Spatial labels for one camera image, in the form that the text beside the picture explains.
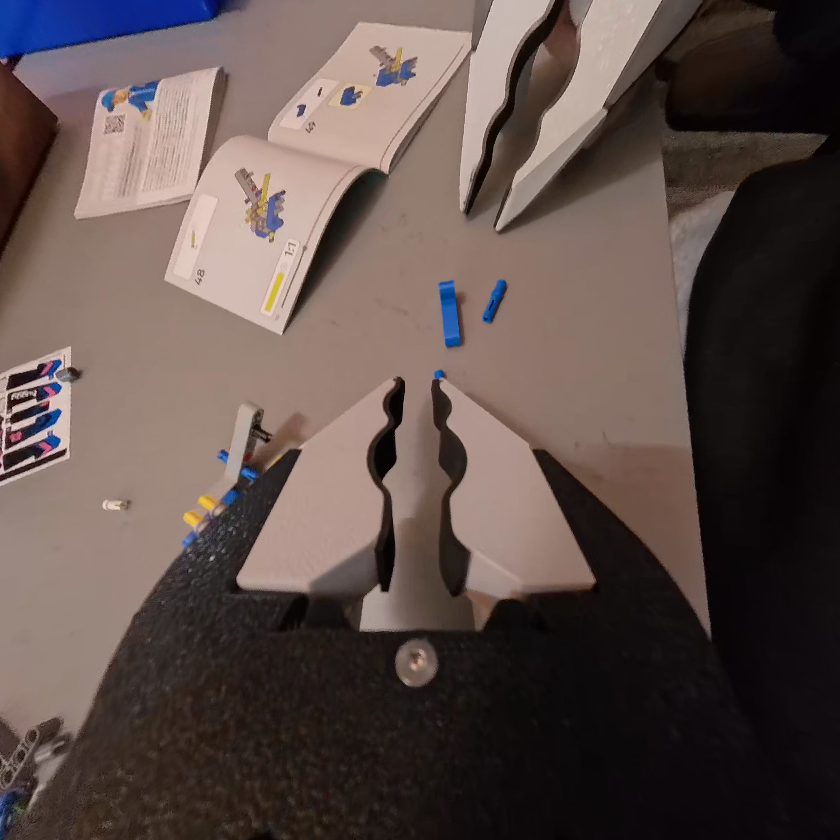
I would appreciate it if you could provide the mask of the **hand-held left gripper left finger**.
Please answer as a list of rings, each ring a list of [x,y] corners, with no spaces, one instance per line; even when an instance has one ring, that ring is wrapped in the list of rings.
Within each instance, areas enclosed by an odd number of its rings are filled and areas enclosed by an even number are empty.
[[[352,405],[294,450],[291,469],[237,575],[254,592],[371,592],[390,588],[392,498],[404,379]]]

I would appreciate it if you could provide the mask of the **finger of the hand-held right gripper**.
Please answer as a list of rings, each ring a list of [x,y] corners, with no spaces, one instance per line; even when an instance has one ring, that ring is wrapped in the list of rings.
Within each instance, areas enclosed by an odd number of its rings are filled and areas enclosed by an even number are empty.
[[[560,20],[563,1],[475,1],[458,199],[469,214],[483,186],[497,137],[538,48]]]
[[[535,144],[513,176],[495,222],[508,227],[598,134],[608,112],[672,44],[700,1],[594,1],[578,27],[576,65],[542,115]]]

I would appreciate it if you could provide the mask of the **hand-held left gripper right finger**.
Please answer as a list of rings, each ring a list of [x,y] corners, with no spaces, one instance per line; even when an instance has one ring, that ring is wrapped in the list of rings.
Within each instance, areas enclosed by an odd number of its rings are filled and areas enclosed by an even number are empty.
[[[492,601],[595,585],[530,444],[447,380],[431,387],[444,492],[438,558],[451,595]]]

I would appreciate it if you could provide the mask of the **blue angled lego beam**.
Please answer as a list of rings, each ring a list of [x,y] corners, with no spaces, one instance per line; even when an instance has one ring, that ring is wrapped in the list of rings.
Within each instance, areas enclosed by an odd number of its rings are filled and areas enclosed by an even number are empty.
[[[463,333],[460,326],[459,300],[452,280],[441,281],[438,284],[442,325],[444,335],[444,346],[448,349],[461,346]]]

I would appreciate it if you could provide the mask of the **small yellow blue lego assembly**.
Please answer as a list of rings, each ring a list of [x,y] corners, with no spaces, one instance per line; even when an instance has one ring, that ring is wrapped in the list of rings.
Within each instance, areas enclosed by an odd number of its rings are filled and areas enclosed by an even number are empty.
[[[240,404],[230,443],[217,453],[224,466],[221,478],[183,516],[187,526],[182,540],[184,549],[194,544],[215,519],[223,516],[287,452],[302,446],[302,416],[288,418],[271,433],[263,427],[264,415],[264,409],[252,402]]]

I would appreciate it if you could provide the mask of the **open lego instruction booklet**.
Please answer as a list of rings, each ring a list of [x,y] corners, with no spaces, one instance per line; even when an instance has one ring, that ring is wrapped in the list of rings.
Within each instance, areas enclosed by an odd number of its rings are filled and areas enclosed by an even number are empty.
[[[164,280],[285,332],[329,222],[364,175],[389,175],[471,50],[467,31],[358,23],[266,139],[211,157]]]

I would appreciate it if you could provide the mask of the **lego sticker sheet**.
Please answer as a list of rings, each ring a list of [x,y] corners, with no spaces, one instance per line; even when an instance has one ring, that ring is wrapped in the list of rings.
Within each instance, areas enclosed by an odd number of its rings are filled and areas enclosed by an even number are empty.
[[[46,353],[1,373],[1,484],[70,457],[71,348]]]

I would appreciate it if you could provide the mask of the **partly built lego vehicle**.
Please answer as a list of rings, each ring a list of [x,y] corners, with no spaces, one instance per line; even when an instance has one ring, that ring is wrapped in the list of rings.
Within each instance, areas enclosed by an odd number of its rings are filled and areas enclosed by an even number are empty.
[[[2,831],[31,811],[65,758],[72,735],[62,717],[24,731],[1,718]]]

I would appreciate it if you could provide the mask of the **person's black trousers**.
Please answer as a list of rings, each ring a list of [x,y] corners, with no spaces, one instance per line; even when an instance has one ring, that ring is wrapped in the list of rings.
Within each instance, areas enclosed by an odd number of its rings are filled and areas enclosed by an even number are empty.
[[[685,374],[712,639],[801,836],[838,838],[837,145],[734,193]]]

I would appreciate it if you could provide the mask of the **closed leaflet with minifigure print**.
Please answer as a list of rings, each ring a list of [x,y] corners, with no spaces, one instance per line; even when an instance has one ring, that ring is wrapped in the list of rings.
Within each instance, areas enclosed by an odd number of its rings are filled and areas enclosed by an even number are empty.
[[[207,159],[226,80],[217,66],[100,91],[75,218],[188,200]]]

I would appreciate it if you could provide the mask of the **blue plastic bin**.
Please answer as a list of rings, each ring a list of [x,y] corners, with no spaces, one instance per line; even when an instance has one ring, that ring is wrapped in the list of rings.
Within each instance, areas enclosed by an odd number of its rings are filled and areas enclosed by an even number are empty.
[[[214,19],[220,1],[2,1],[1,57]]]

